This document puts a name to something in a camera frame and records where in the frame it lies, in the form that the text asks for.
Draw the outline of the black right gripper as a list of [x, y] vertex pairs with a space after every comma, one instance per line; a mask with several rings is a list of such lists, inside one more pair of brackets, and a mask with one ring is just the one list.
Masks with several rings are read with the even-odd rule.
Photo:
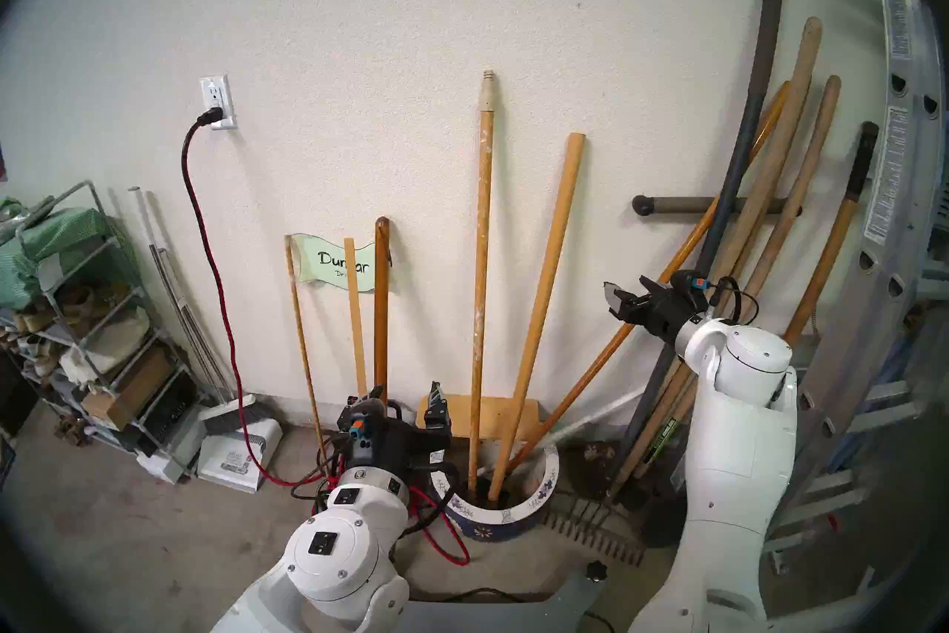
[[[676, 343], [678, 333], [686, 323], [698, 324], [708, 310], [708, 299], [701, 289], [680, 291], [665, 287], [648, 277], [639, 276], [639, 282], [649, 294], [644, 306], [642, 326], [663, 343]], [[630, 321], [637, 304], [637, 295], [613, 283], [605, 283], [605, 299], [609, 312], [620, 321]]]

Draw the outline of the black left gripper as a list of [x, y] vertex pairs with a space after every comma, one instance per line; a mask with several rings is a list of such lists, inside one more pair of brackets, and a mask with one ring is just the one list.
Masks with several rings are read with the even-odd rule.
[[420, 428], [385, 414], [384, 385], [374, 386], [367, 395], [351, 397], [337, 427], [344, 434], [342, 454], [347, 470], [370, 467], [390, 472], [401, 479], [428, 463], [430, 455], [449, 448], [451, 418], [440, 382], [432, 382]]

